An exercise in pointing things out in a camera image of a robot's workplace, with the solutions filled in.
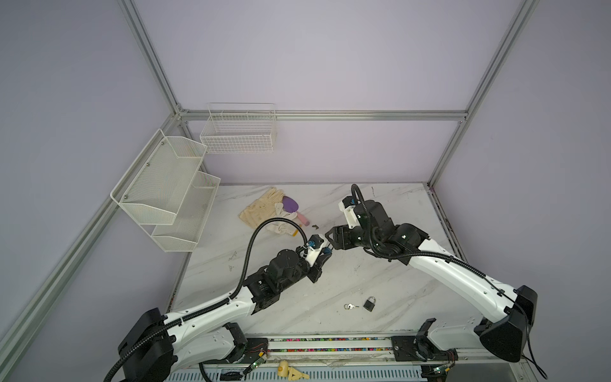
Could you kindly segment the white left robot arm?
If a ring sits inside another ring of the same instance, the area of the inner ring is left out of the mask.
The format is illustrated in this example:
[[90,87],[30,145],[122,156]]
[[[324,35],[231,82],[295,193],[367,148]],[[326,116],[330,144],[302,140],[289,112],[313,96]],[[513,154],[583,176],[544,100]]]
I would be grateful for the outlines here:
[[119,343],[119,359],[105,376],[111,381],[122,371],[126,381],[163,381],[172,372],[206,361],[240,360],[248,339],[238,324],[278,302],[280,295],[303,279],[316,283],[333,253],[328,234],[308,237],[299,229],[302,245],[283,249],[266,266],[248,275],[256,238],[274,217],[257,227],[248,242],[235,290],[184,310],[143,313]]

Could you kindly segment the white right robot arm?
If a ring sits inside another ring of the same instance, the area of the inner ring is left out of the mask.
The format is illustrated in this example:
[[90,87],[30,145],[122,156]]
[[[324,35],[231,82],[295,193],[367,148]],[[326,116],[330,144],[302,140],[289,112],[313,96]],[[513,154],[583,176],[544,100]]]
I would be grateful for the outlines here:
[[507,362],[536,365],[531,346],[538,294],[493,279],[449,253],[413,224],[394,224],[383,205],[364,198],[358,185],[338,205],[346,223],[326,232],[334,249],[362,248],[369,256],[424,272],[470,303],[481,314],[472,337],[491,355]]

